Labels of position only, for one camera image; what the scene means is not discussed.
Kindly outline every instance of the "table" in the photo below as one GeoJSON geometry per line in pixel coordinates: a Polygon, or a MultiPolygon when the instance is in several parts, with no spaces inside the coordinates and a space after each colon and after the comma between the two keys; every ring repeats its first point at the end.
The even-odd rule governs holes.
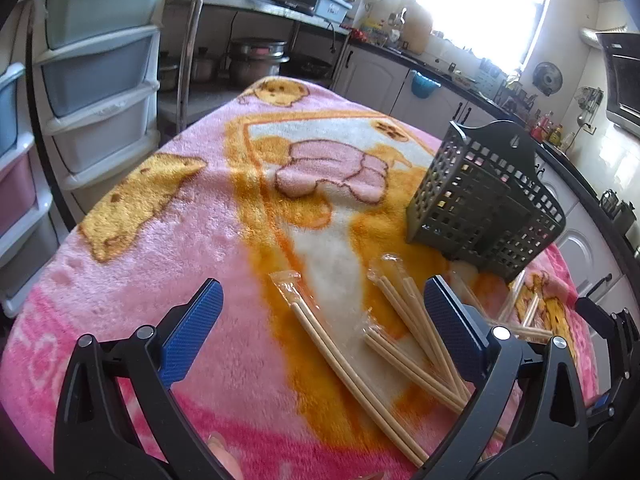
{"type": "MultiPolygon", "coordinates": [[[[308,14],[303,14],[302,12],[290,9],[289,7],[279,6],[267,0],[176,0],[175,3],[190,4],[189,15],[187,18],[187,29],[182,43],[182,53],[180,55],[180,72],[178,74],[178,91],[175,111],[175,124],[178,134],[188,125],[191,63],[193,62],[193,50],[195,48],[195,39],[198,33],[202,6],[212,5],[226,7],[228,9],[260,12],[261,14],[269,14],[271,16],[279,16],[281,18],[293,20],[296,22],[296,25],[293,28],[289,40],[290,49],[293,49],[293,46],[296,43],[301,23],[314,27],[330,28],[335,34],[346,36],[336,62],[336,67],[340,66],[342,63],[342,59],[344,58],[344,54],[349,43],[350,31],[348,29],[334,25],[332,22],[329,22],[319,16],[309,16],[308,14]]],[[[334,69],[331,88],[334,86],[337,72],[338,71],[334,69]]]]}

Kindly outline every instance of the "metal screw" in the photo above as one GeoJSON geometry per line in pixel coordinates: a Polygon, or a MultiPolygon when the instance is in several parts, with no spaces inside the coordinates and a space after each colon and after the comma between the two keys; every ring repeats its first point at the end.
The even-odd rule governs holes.
{"type": "Polygon", "coordinates": [[[502,341],[507,341],[507,339],[511,337],[511,332],[503,326],[494,326],[492,333],[496,339],[500,339],[502,341]]]}
{"type": "Polygon", "coordinates": [[[89,346],[93,340],[94,337],[91,334],[81,335],[78,339],[78,346],[84,348],[85,346],[89,346]]]}
{"type": "Polygon", "coordinates": [[[154,328],[149,325],[141,326],[136,331],[136,336],[138,339],[149,339],[154,334],[154,328]]]}
{"type": "Polygon", "coordinates": [[[564,340],[564,338],[557,335],[554,338],[554,345],[556,345],[558,348],[566,348],[566,341],[564,340]]]}

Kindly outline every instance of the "person's finger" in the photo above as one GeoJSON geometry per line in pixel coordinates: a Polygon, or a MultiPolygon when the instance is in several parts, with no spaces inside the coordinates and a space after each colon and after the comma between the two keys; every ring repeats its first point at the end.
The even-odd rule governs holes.
{"type": "Polygon", "coordinates": [[[219,433],[212,433],[207,441],[207,447],[209,447],[213,455],[218,459],[218,462],[229,471],[229,474],[235,480],[244,480],[244,475],[242,474],[238,461],[225,449],[225,446],[225,439],[219,433]]]}

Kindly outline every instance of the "blue gripper pad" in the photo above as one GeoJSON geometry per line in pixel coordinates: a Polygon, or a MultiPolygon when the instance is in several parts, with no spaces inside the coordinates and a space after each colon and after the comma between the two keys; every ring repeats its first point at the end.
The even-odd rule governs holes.
{"type": "Polygon", "coordinates": [[[481,384],[487,373],[489,342],[441,276],[424,285],[424,306],[462,378],[481,384]]]}
{"type": "Polygon", "coordinates": [[[222,286],[212,280],[191,300],[180,323],[162,345],[162,365],[158,375],[165,388],[186,377],[222,312],[223,299],[222,286]]]}

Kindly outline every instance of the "stainless steel pot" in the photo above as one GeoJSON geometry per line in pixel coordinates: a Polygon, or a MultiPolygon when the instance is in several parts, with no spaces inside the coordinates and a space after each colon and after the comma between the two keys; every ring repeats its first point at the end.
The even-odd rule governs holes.
{"type": "Polygon", "coordinates": [[[170,92],[178,86],[180,60],[176,57],[169,57],[168,54],[168,52],[161,52],[158,62],[158,80],[161,92],[170,92]]]}
{"type": "Polygon", "coordinates": [[[281,63],[289,57],[251,59],[248,57],[231,57],[229,65],[229,84],[236,88],[247,88],[258,79],[280,74],[281,63]]]}
{"type": "Polygon", "coordinates": [[[237,38],[231,41],[229,55],[232,57],[283,57],[286,41],[268,38],[237,38]]]}
{"type": "Polygon", "coordinates": [[[216,76],[218,60],[207,54],[207,47],[198,48],[198,55],[193,57],[191,63],[191,82],[208,83],[216,76]]]}

